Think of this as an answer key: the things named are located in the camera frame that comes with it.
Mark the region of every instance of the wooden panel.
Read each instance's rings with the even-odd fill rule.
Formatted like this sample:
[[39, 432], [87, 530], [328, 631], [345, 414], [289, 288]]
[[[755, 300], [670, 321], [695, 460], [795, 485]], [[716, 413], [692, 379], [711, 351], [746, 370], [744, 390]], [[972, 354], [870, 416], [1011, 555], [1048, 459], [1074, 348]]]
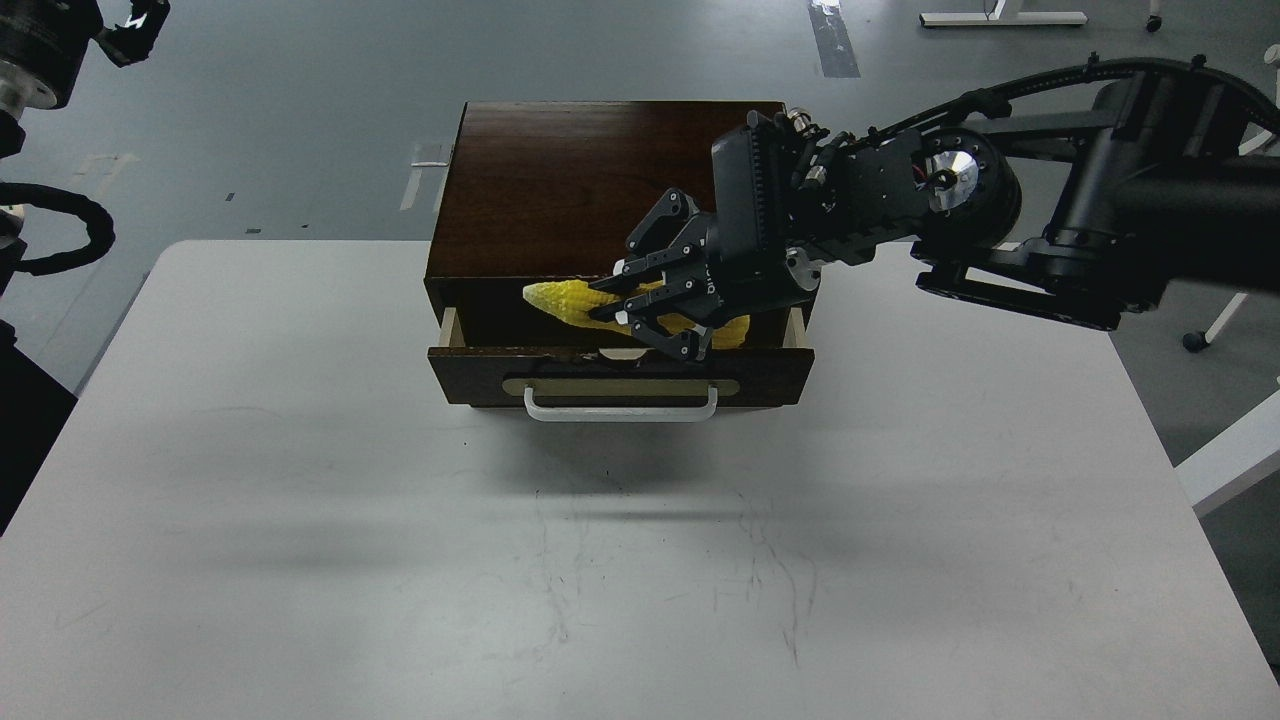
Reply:
[[713, 209], [710, 145], [753, 109], [783, 105], [467, 104], [426, 268], [436, 316], [458, 278], [609, 274], [668, 187]]

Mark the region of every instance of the drawer handle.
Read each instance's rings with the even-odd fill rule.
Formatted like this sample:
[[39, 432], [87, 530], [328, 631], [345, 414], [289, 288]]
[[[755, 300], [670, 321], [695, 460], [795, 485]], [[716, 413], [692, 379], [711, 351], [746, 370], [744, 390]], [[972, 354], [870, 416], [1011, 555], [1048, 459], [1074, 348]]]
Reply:
[[707, 386], [707, 405], [699, 407], [544, 407], [525, 386], [525, 410], [541, 423], [699, 423], [716, 414], [719, 391]]

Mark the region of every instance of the yellow corn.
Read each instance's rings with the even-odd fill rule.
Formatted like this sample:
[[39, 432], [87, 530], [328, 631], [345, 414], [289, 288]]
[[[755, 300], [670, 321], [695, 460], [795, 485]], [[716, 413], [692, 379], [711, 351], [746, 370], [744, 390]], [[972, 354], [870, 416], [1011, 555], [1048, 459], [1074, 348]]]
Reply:
[[[650, 291], [655, 287], [658, 287], [658, 283], [650, 283], [640, 286], [640, 290]], [[548, 313], [561, 322], [571, 325], [631, 334], [631, 329], [627, 325], [620, 325], [618, 323], [602, 323], [599, 320], [593, 320], [588, 315], [588, 311], [602, 305], [617, 302], [618, 300], [622, 300], [622, 297], [611, 292], [591, 290], [588, 287], [586, 281], [573, 279], [534, 283], [525, 286], [524, 296], [525, 302], [529, 302], [543, 313]], [[658, 318], [658, 322], [662, 323], [662, 327], [672, 334], [694, 327], [694, 323], [689, 318], [675, 313]], [[746, 331], [750, 324], [751, 318], [749, 315], [733, 318], [723, 328], [718, 328], [714, 333], [712, 333], [712, 347], [721, 350], [740, 347], [742, 342], [746, 341]]]

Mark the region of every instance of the table surface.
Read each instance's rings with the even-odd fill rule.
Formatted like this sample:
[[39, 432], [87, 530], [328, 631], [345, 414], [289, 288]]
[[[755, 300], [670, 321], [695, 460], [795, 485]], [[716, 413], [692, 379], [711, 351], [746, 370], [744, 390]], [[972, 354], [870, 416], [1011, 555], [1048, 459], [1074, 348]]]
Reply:
[[444, 404], [425, 243], [186, 242], [0, 542], [26, 717], [1258, 717], [1106, 336], [833, 269], [801, 404]]

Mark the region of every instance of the concrete floor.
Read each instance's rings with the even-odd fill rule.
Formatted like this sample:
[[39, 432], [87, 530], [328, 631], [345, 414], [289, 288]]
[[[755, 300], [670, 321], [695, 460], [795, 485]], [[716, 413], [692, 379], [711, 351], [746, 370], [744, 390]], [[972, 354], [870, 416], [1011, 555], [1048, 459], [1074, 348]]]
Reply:
[[[101, 5], [115, 19], [128, 10], [125, 0]], [[1137, 0], [1030, 5], [1083, 9], [1091, 22], [927, 31], [918, 13], [977, 3], [849, 0], [844, 18], [860, 77], [827, 78], [809, 0], [179, 1], [151, 60], [118, 70], [91, 50], [72, 105], [26, 115], [26, 150], [5, 160], [4, 178], [95, 196], [115, 215], [120, 240], [95, 266], [17, 278], [0, 316], [17, 327], [26, 354], [78, 388], [173, 242], [247, 233], [429, 238], [440, 178], [425, 172], [402, 210], [408, 165], [452, 140], [468, 100], [778, 99], [828, 127], [858, 131], [965, 90], [1083, 61], [1092, 50], [1103, 58], [1204, 53], [1211, 65], [1275, 88], [1261, 61], [1280, 42], [1274, 0], [1169, 3], [1156, 35], [1143, 31], [1147, 8]], [[1076, 109], [1091, 92], [1034, 106]], [[1027, 197], [1012, 237], [1027, 237], [1043, 225], [1065, 176], [1034, 164], [1016, 169]], [[79, 229], [32, 214], [24, 237], [36, 255], [76, 245]], [[1229, 296], [1175, 286], [1161, 311], [1129, 319], [1114, 336], [1175, 462], [1276, 389], [1274, 299], [1251, 301], [1206, 354], [1178, 345]], [[1277, 483], [1204, 523], [1275, 664]]]

